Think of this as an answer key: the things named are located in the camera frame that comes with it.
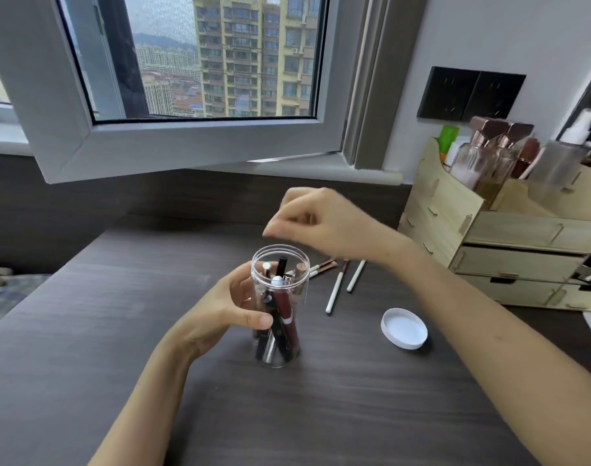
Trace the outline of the grey window frame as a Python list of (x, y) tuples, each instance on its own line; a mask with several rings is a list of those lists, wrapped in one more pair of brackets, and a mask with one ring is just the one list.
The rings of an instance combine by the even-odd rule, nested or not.
[(341, 152), (355, 170), (382, 170), (429, 0), (364, 0)]

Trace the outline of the frosted bottle with white pump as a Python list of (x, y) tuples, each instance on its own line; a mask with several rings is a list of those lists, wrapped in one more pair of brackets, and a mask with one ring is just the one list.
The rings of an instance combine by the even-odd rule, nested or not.
[(591, 108), (583, 109), (558, 140), (546, 144), (526, 179), (531, 200), (543, 203), (549, 196), (571, 186), (581, 160), (588, 153), (585, 143), (590, 128)]

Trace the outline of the dark red lip gloss tube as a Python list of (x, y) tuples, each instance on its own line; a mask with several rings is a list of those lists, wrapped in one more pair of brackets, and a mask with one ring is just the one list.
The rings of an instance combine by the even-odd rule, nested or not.
[(284, 358), (286, 362), (290, 362), (297, 357), (300, 350), (300, 341), (295, 321), (295, 312), (291, 304), (289, 292), (283, 288), (283, 278), (276, 276), (272, 279), (272, 285), (275, 288), (274, 296), (276, 299), (277, 311), (281, 318), (282, 325), (284, 327), (284, 333), (289, 343), (289, 354), (285, 355)]

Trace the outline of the dark red cosmetic bottle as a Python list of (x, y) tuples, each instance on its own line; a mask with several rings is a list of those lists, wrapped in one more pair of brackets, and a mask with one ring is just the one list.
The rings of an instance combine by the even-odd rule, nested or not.
[(519, 179), (534, 162), (540, 152), (540, 141), (534, 137), (528, 138), (519, 151), (517, 161), (509, 178)]

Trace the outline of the rose gold makeup brush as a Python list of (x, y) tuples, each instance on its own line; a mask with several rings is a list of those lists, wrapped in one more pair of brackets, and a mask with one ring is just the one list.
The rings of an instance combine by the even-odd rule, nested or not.
[(321, 274), (323, 272), (326, 272), (328, 270), (336, 268), (337, 266), (338, 266), (338, 264), (334, 259), (331, 259), (331, 258), (327, 259), (327, 260), (319, 263), (318, 265), (315, 265), (310, 268), (309, 279), (314, 278), (318, 274)]

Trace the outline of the yellow apartment building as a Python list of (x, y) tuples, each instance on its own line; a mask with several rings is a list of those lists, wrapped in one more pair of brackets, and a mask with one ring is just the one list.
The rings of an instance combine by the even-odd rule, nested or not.
[(326, 0), (191, 0), (209, 119), (314, 114)]

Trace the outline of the clear bottle rose gold cap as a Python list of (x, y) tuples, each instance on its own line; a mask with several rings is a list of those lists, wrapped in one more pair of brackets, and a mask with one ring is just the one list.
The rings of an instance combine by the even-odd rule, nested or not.
[(478, 182), (493, 161), (500, 137), (509, 129), (509, 123), (474, 116), (470, 128), (471, 139), (459, 148), (449, 173), (468, 189), (476, 191)]
[(488, 207), (494, 202), (504, 181), (515, 166), (518, 155), (518, 151), (514, 149), (516, 143), (529, 137), (533, 129), (533, 124), (512, 123), (507, 132), (501, 135), (494, 158), (482, 181), (483, 197)]

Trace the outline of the clear plastic jar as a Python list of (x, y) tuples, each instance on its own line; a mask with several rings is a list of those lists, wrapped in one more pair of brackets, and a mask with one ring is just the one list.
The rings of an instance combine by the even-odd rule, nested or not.
[[(251, 276), (254, 282), (254, 300), (256, 302), (256, 309), (258, 311), (268, 313), (273, 317), (274, 322), (270, 329), (272, 329), (276, 341), (272, 363), (266, 364), (261, 361), (259, 362), (263, 363), (267, 367), (272, 368), (282, 368), (287, 366), (300, 354), (299, 353), (297, 357), (290, 362), (285, 361), (284, 356), (289, 354), (289, 343), (284, 333), (284, 327), (282, 325), (281, 318), (277, 311), (276, 299), (274, 296), (275, 288), (272, 285), (272, 277), (276, 273), (277, 263), (281, 257), (287, 257), (289, 259), (286, 268), (286, 275), (289, 277), (289, 281), (283, 288), (289, 292), (291, 304), (295, 312), (295, 321), (298, 335), (298, 305), (301, 298), (305, 296), (310, 272), (310, 261), (306, 254), (302, 250), (291, 245), (268, 245), (259, 249), (252, 258)], [(258, 330), (255, 330), (253, 333), (254, 351), (257, 344), (257, 333)]]

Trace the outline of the person's left forearm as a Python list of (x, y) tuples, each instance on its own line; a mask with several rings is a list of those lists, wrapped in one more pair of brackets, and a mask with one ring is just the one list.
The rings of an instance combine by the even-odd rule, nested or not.
[(191, 364), (201, 351), (165, 337), (87, 466), (164, 466)]

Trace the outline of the black wall socket plate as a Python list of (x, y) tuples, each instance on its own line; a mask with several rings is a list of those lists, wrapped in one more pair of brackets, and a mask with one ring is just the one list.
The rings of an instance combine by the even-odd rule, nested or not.
[(524, 74), (481, 71), (462, 120), (468, 122), (475, 116), (506, 119), (525, 79)]
[(434, 66), (416, 117), (460, 122), (480, 72)]

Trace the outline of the person's left hand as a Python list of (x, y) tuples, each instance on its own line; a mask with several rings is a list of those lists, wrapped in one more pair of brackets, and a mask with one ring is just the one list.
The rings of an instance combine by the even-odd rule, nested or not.
[(231, 309), (258, 311), (250, 261), (222, 277), (168, 331), (165, 339), (180, 347), (191, 360), (206, 354), (231, 326)]

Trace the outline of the person's right forearm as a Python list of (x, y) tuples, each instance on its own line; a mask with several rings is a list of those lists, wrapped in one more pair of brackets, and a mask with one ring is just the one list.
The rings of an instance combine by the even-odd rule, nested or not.
[(379, 262), (419, 298), (542, 466), (591, 466), (591, 374), (546, 337), (390, 230)]

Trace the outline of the open grey window sash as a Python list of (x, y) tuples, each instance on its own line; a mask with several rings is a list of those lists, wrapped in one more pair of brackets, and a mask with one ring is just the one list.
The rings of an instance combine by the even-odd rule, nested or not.
[(99, 123), (58, 0), (0, 0), (0, 75), (49, 184), (339, 153), (366, 0), (329, 0), (311, 118)]

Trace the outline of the white round jar lid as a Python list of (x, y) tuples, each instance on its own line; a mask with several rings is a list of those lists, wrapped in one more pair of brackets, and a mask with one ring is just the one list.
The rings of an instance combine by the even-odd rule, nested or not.
[(428, 338), (424, 321), (399, 307), (386, 310), (381, 319), (381, 330), (389, 342), (404, 350), (418, 350)]

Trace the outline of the green bottle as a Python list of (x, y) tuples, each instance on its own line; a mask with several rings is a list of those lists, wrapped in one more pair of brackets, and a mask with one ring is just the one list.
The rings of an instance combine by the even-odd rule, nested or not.
[(444, 125), (442, 127), (439, 136), (437, 137), (439, 154), (443, 156), (441, 159), (442, 161), (444, 161), (444, 157), (447, 156), (448, 150), (453, 142), (455, 142), (459, 131), (460, 127), (455, 125)]

